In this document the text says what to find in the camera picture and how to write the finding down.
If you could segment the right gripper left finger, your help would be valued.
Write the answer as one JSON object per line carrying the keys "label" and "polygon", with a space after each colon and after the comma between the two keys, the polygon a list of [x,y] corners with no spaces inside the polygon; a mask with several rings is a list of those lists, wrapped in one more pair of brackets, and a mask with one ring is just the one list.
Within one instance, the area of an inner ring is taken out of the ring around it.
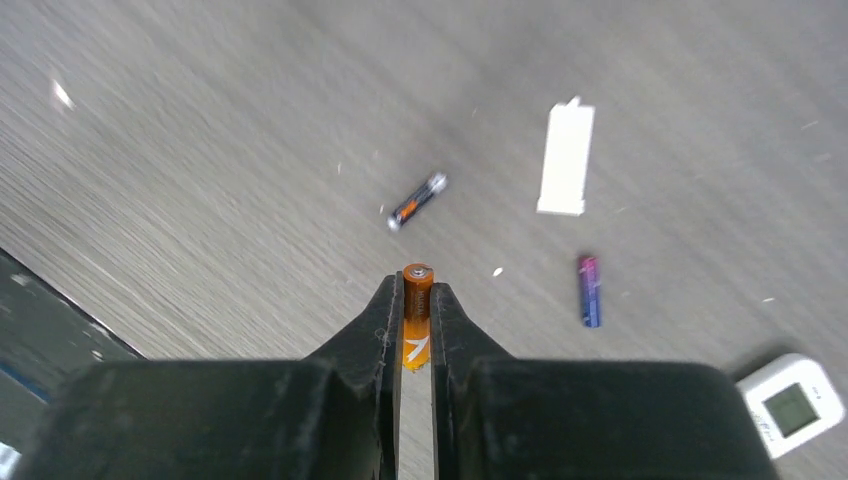
{"label": "right gripper left finger", "polygon": [[386,276],[363,310],[307,356],[332,368],[320,402],[317,479],[398,475],[403,282]]}

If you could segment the white battery cover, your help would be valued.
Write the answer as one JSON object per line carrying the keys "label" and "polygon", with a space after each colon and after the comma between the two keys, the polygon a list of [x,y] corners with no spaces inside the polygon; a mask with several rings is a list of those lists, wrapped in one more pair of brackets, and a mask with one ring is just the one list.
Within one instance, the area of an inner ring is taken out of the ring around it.
{"label": "white battery cover", "polygon": [[580,216],[585,212],[585,188],[595,107],[580,96],[555,104],[549,112],[536,212]]}

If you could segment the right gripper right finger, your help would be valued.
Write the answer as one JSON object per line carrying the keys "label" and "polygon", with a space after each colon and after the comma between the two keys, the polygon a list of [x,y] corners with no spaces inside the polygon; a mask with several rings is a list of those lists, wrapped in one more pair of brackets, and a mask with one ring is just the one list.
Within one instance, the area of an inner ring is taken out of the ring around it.
{"label": "right gripper right finger", "polygon": [[466,314],[453,289],[430,295],[435,477],[482,479],[487,466],[477,364],[512,357]]}

